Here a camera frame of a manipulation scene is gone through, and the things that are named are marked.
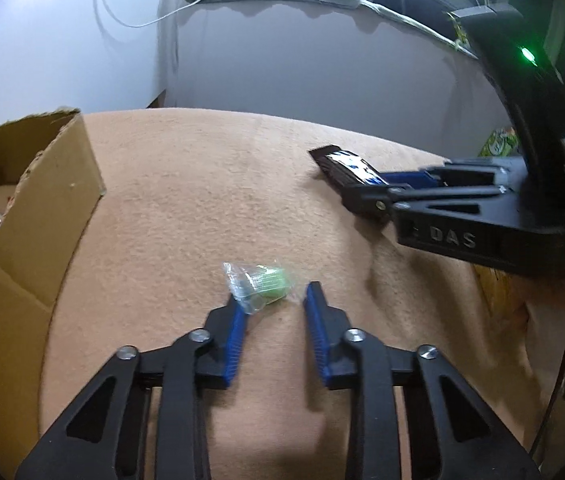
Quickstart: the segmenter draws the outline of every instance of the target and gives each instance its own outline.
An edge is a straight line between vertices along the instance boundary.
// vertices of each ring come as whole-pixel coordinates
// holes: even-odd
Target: white lettering
[[[449,230],[449,233],[447,234],[447,243],[460,245],[460,242],[457,241],[456,234],[451,230]]]
[[[463,238],[465,239],[465,241],[463,242],[463,245],[465,247],[468,247],[469,249],[475,249],[475,235],[471,233],[465,233]]]
[[[431,226],[431,238],[436,240],[437,242],[442,241],[442,231],[437,227]]]

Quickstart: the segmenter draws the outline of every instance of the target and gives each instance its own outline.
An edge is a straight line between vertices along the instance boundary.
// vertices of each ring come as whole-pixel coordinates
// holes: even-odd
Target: green light
[[[531,63],[533,63],[534,66],[537,66],[536,56],[531,54],[531,51],[526,46],[521,47],[520,51],[522,52],[522,55],[524,57],[526,57]]]

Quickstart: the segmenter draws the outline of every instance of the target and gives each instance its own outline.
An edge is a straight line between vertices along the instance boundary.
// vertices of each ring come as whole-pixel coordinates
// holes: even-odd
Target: tabletop
[[[66,275],[41,394],[46,430],[122,345],[168,346],[228,298],[223,262],[277,263],[303,296],[389,346],[439,347],[524,444],[539,395],[521,335],[493,323],[472,267],[398,246],[391,226],[355,218],[307,150],[337,144],[382,171],[441,158],[388,140],[277,117],[163,108],[85,118],[107,193]],[[213,476],[333,479],[344,474],[347,392],[313,364],[301,304],[250,319],[238,375],[210,396]]]

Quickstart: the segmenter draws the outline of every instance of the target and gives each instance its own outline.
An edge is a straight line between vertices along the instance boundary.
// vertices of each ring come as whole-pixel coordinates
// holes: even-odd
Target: clear plastic package
[[[230,262],[222,265],[231,294],[247,314],[254,314],[293,291],[293,280],[282,267]]]

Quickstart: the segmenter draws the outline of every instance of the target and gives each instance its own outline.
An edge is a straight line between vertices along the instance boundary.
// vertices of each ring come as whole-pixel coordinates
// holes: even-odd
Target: silver screw
[[[116,357],[123,361],[133,359],[136,355],[138,355],[138,349],[134,346],[125,345],[116,350]]]
[[[189,332],[189,339],[195,341],[196,343],[204,343],[211,337],[211,334],[208,330],[204,330],[203,328],[197,328],[196,330],[192,330]]]
[[[347,341],[357,343],[366,338],[367,334],[364,333],[364,330],[360,330],[359,328],[350,328],[344,333],[344,336],[347,338]]]
[[[424,359],[435,359],[440,352],[433,345],[422,345],[418,349],[418,355]]]

